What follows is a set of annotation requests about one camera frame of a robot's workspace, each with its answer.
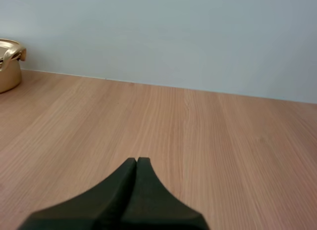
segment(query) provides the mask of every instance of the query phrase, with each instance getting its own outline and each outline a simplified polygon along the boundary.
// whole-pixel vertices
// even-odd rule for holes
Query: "black robotic claw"
[[[35,212],[19,230],[208,230],[204,217],[159,181],[149,158],[128,158],[104,181]]]

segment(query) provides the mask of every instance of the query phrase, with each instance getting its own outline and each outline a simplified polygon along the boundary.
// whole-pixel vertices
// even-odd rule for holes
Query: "wooden tabletop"
[[[317,229],[317,105],[33,71],[0,94],[0,229],[139,156],[213,230]]]

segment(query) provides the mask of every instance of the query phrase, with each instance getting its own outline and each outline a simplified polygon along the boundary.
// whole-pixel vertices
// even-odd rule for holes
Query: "gold container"
[[[19,60],[24,61],[26,48],[17,41],[0,39],[0,93],[10,90],[22,80]]]

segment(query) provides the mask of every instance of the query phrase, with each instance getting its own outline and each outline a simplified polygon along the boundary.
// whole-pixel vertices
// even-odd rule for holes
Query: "light blue wall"
[[[317,0],[0,0],[26,69],[317,103]]]

